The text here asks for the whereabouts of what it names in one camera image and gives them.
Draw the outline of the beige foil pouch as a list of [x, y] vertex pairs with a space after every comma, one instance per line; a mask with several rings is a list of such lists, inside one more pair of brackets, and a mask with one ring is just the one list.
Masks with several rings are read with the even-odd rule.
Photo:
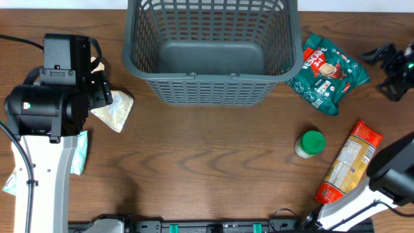
[[133, 106], [133, 97], [122, 91], [111, 91], [113, 103], [92, 109], [91, 113], [107, 124], [113, 131], [120, 133]]

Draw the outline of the green Nescafe coffee bag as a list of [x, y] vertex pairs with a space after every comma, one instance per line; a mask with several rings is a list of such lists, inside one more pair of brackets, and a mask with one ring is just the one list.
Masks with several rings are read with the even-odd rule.
[[303, 46], [300, 72], [286, 84], [318, 111], [336, 116], [338, 103], [370, 82], [366, 69], [327, 38], [312, 34]]

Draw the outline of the light teal wipes packet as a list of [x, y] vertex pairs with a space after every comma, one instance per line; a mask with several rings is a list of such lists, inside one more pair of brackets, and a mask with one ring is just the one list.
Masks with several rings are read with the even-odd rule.
[[[88, 150], [88, 132], [82, 131], [78, 135], [78, 144], [74, 152], [74, 157], [72, 159], [71, 165], [71, 174], [75, 174], [80, 176], [84, 170], [85, 163], [87, 160], [87, 150]], [[16, 195], [16, 185], [17, 185], [17, 171], [14, 171], [10, 174], [9, 178], [7, 179], [5, 186], [3, 187], [2, 191]]]

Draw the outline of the red yellow pasta packet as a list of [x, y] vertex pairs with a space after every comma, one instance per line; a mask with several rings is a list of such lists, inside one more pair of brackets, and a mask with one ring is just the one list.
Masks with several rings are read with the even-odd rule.
[[316, 192], [316, 202], [333, 203], [353, 190], [382, 140], [381, 134], [358, 121]]

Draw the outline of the green lid jar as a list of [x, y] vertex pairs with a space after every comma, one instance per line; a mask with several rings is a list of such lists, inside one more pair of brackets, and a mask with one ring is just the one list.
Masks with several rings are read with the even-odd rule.
[[307, 131], [294, 144], [296, 154], [304, 159], [319, 155], [326, 147], [325, 137], [319, 131]]

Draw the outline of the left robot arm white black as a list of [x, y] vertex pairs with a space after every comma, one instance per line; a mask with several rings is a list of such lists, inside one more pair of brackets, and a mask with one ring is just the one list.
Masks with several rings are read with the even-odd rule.
[[16, 232], [66, 232], [69, 180], [78, 135], [92, 109], [113, 97], [94, 38], [46, 34], [44, 64], [5, 99], [1, 129], [16, 165]]

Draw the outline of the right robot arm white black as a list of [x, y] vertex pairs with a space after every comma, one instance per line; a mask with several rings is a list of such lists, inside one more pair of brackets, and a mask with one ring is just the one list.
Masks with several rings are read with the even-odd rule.
[[[413, 88], [413, 44], [397, 50], [392, 43], [361, 55], [370, 65], [381, 61], [387, 78], [378, 90], [399, 101]], [[367, 167], [367, 177], [339, 200], [323, 205], [301, 220], [305, 232], [346, 232], [384, 210], [413, 202], [413, 134], [379, 151]]]

